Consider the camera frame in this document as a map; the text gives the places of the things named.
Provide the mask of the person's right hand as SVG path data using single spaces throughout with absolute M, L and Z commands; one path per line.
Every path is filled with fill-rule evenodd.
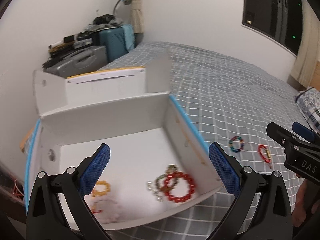
M 307 180 L 305 179 L 300 185 L 296 194 L 295 208 L 292 211 L 292 224 L 295 227 L 301 226 L 306 219 L 306 209 L 304 207 L 304 196 L 307 189 Z

